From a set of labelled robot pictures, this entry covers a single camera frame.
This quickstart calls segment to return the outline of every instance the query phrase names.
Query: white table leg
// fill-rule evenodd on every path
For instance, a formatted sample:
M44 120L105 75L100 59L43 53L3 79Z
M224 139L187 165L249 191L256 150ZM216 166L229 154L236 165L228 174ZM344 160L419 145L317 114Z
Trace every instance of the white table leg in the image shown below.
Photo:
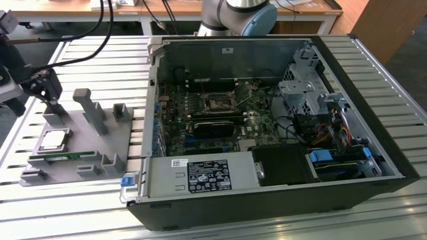
M336 15L327 16L325 20L321 22L317 34L329 34L336 17Z
M151 36L153 35L153 30L152 30L152 19L151 17L140 17L139 18L140 26L141 26L141 34L144 36Z

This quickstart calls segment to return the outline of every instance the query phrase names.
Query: floor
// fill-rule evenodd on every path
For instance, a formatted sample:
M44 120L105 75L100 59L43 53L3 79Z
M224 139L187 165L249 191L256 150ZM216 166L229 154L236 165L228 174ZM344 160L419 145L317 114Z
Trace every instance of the floor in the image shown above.
M9 35L11 39L24 38L57 38L64 35L76 35L85 32L93 23L53 23L53 31L47 32L41 23L32 23L33 29L25 29L20 26ZM192 34L192 30L197 29L197 22L187 22L177 26L180 34ZM164 35L163 30L153 25L153 34ZM107 33L108 24L103 23L100 28L92 35L104 36ZM113 25L112 34L119 35L140 35L141 28L137 22L119 22ZM35 66L41 66L48 63L53 54L57 43L33 43L20 45L17 48L27 63ZM415 29L415 34L407 39L400 49L395 53L392 59L386 65L391 75L398 79L402 86L406 88L418 103L427 110L427 17L422 24ZM11 110L0 108L0 146L7 138L8 132L15 123L16 117Z

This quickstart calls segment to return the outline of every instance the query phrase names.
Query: barcode sticker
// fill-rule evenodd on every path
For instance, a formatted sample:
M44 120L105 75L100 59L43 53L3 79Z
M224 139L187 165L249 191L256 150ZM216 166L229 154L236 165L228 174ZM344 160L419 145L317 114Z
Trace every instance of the barcode sticker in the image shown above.
M221 49L221 54L232 54L235 52L233 48L223 48Z
M172 168L187 167L188 159L172 159Z

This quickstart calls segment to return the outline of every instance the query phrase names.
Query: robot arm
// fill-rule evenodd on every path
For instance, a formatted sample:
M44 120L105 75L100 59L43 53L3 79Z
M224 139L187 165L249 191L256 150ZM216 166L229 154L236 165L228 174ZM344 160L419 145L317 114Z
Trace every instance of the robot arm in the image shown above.
M35 71L25 64L17 48L7 44L7 34L17 24L11 12L0 11L0 105L11 108L20 117L25 106L17 97L27 94L39 98L53 113L63 115L65 111L57 103L63 88L53 69Z
M277 19L268 0L203 0L197 36L267 35Z

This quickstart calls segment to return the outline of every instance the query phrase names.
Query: green circuit board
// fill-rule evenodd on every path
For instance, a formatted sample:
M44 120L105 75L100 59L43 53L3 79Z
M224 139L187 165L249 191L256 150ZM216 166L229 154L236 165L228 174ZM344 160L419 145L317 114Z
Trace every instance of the green circuit board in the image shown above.
M239 81L231 92L189 93L181 85L159 90L160 93L167 92L159 98L167 156L241 152L251 145L280 142L268 108L271 86L257 88L252 84L248 80ZM195 121L188 116L207 110L244 114L244 122L233 125L231 136L197 139L192 135Z

